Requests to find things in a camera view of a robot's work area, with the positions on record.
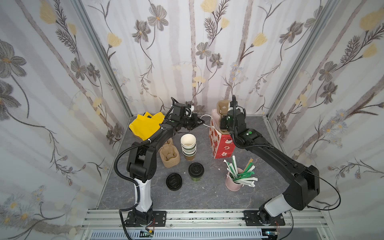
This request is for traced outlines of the single pulp cup carrier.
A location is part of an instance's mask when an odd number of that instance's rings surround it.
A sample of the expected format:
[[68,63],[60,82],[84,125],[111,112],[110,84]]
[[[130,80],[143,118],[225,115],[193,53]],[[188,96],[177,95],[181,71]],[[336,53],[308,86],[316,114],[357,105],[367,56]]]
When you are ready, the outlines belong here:
[[219,129],[224,135],[228,135],[229,131],[227,130],[227,115],[230,107],[229,100],[220,100],[217,103],[217,113],[219,114]]

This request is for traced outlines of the red white paper gift bag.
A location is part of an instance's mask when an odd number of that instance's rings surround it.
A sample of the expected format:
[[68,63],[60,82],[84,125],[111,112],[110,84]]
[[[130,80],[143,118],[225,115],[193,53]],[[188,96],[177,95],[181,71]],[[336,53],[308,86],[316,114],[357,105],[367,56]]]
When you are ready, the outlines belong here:
[[210,118],[209,123],[205,125],[209,127],[209,139],[214,159],[231,157],[235,150],[235,145],[229,132],[220,129],[221,115],[214,109],[210,115],[204,114],[201,116],[203,120],[206,120],[208,117]]

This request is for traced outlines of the black plastic cup lid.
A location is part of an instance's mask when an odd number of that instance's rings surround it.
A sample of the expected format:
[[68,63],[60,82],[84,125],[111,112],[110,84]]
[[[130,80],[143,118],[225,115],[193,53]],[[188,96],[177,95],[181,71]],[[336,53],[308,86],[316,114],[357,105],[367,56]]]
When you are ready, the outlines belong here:
[[192,163],[189,166],[189,175],[198,175],[198,174],[204,174],[205,169],[204,166],[200,163]]

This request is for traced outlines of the green paper coffee cup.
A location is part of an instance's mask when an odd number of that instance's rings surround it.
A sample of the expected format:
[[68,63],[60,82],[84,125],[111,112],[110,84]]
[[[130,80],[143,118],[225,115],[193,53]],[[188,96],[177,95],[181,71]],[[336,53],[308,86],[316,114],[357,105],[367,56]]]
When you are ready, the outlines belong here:
[[190,175],[193,182],[199,182],[204,174],[198,174],[198,175]]

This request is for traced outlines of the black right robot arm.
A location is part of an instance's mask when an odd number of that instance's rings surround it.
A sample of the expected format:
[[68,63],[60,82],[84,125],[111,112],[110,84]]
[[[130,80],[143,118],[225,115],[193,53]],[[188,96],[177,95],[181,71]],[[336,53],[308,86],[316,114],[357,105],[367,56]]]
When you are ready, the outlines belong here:
[[246,111],[239,109],[236,96],[233,95],[227,115],[221,121],[221,126],[230,133],[237,148],[260,157],[289,184],[282,194],[266,201],[256,213],[255,222],[270,225],[284,212],[292,209],[303,210],[319,195],[319,170],[314,166],[306,167],[288,157],[271,145],[255,129],[247,128],[245,119]]

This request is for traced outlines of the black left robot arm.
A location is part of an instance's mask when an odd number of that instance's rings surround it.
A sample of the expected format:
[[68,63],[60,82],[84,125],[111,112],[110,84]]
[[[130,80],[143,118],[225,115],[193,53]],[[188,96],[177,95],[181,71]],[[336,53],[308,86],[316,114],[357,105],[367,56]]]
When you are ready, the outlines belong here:
[[180,129],[193,130],[205,123],[194,113],[194,106],[183,104],[171,98],[172,106],[151,136],[140,143],[133,143],[123,150],[114,161],[114,171],[118,177],[135,185],[135,204],[120,209],[119,215],[123,231],[128,240],[128,220],[123,213],[132,212],[135,223],[149,226],[153,221],[153,201],[151,198],[151,179],[157,170],[158,150]]

